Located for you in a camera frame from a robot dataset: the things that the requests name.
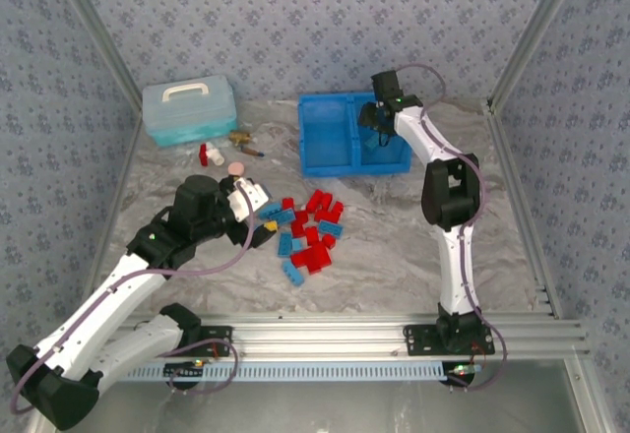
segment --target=toy block pile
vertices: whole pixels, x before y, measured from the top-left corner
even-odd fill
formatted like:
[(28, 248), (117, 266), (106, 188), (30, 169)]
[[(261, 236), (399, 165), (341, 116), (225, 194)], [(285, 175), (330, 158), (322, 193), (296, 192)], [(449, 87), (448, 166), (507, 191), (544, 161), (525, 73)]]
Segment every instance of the toy block pile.
[[(333, 204), (332, 194), (317, 189), (303, 210), (296, 210), (293, 199), (285, 198), (259, 212), (260, 218), (275, 221), (278, 226), (290, 224), (291, 231), (280, 234), (278, 256), (288, 258), (283, 262), (283, 271), (293, 285), (304, 283), (298, 268), (305, 267), (313, 275), (333, 264), (329, 251), (344, 232), (339, 224), (343, 211), (342, 202)], [(311, 217), (315, 224), (309, 225)]]

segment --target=wall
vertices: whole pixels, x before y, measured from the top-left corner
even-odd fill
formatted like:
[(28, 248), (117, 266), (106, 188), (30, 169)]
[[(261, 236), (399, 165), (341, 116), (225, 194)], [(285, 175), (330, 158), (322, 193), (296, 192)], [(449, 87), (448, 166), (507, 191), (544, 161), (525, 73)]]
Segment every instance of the wall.
[[(536, 0), (93, 2), (140, 88), (227, 74), (236, 93), (245, 98), (365, 90), (370, 75), (411, 61), (438, 67), (450, 96), (488, 96), (536, 4)], [(408, 79), (408, 90), (420, 96), (435, 93), (426, 88), (431, 89), (426, 78), (409, 73)]]
[(0, 0), (0, 30), (0, 431), (17, 431), (4, 356), (76, 309), (136, 117), (66, 0)]
[(565, 0), (502, 112), (569, 317), (630, 431), (630, 0)]

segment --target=gray marble surface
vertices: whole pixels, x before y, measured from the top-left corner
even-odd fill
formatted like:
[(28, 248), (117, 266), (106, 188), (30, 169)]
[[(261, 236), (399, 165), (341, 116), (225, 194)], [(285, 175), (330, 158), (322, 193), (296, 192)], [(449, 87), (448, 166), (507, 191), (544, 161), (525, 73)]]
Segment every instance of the gray marble surface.
[[(496, 153), (483, 116), (454, 105), (431, 112), (436, 126), (455, 146), (476, 153), (489, 189), (489, 204), (473, 235), (473, 277), (479, 302), (488, 311), (535, 310), (535, 280), (530, 272), (510, 208)], [(333, 266), (293, 287), (277, 256), (278, 237), (250, 250), (221, 274), (172, 278), (139, 310), (156, 312), (180, 302), (199, 314), (233, 312), (434, 313), (440, 293), (437, 243), (422, 216), (424, 167), (414, 159), (409, 174), (303, 179), (298, 152), (296, 103), (254, 101), (239, 107), (243, 129), (264, 158), (243, 155), (227, 139), (214, 140), (225, 156), (221, 167), (201, 167), (197, 145), (158, 148), (140, 138), (101, 279), (115, 266), (139, 227), (172, 202), (189, 175), (226, 176), (239, 160), (246, 176), (262, 182), (276, 199), (304, 204), (315, 188), (332, 192), (346, 205), (345, 234), (331, 253)], [(184, 266), (200, 270), (230, 259), (237, 248), (225, 237), (199, 247)]]

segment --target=blue plastic tray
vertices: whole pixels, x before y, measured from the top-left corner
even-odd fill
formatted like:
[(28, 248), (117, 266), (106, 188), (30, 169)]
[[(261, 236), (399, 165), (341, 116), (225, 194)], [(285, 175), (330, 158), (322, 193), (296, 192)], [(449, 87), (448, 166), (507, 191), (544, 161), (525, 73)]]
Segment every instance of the blue plastic tray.
[(358, 126), (361, 107), (374, 93), (330, 93), (299, 98), (299, 153), (306, 177), (409, 172), (411, 148), (401, 137), (369, 146), (378, 133)]

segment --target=plastic storage box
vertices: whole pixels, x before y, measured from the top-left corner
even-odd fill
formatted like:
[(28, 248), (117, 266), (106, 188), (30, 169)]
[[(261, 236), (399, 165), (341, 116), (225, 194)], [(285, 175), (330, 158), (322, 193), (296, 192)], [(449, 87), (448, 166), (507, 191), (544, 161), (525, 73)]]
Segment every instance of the plastic storage box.
[(146, 87), (143, 121), (159, 146), (205, 141), (237, 128), (232, 88), (225, 76)]
[(301, 95), (299, 152), (306, 177), (409, 172), (411, 148), (401, 137), (381, 147), (378, 133), (358, 126), (361, 107), (374, 93)]

